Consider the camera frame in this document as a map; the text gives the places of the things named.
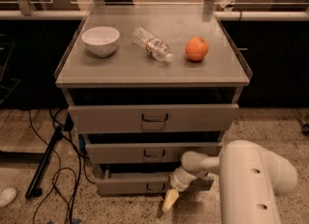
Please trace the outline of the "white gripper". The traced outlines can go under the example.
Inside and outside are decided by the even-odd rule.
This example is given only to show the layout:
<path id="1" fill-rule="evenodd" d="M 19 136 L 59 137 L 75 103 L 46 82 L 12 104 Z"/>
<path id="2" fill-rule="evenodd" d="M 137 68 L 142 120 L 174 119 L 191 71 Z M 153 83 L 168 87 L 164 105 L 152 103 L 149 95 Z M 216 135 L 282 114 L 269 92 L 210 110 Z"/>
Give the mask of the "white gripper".
<path id="1" fill-rule="evenodd" d="M 182 167 L 175 169 L 170 174 L 170 186 L 172 189 L 166 192 L 161 208 L 162 211 L 169 211 L 178 200 L 180 196 L 179 192 L 184 192 L 195 180 L 197 180 L 197 177 L 188 173 Z"/>

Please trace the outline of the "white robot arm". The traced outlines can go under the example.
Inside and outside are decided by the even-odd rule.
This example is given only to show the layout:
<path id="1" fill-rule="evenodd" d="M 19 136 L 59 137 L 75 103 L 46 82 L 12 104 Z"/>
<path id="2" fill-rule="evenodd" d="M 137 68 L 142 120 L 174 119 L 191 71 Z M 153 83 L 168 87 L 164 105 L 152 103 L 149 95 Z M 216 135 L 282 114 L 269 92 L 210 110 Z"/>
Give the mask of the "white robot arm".
<path id="1" fill-rule="evenodd" d="M 219 156 L 182 155 L 170 175 L 162 210 L 168 211 L 189 185 L 212 173 L 219 178 L 221 224 L 281 224 L 276 198 L 292 193 L 297 171 L 285 157 L 246 140 L 236 140 Z"/>

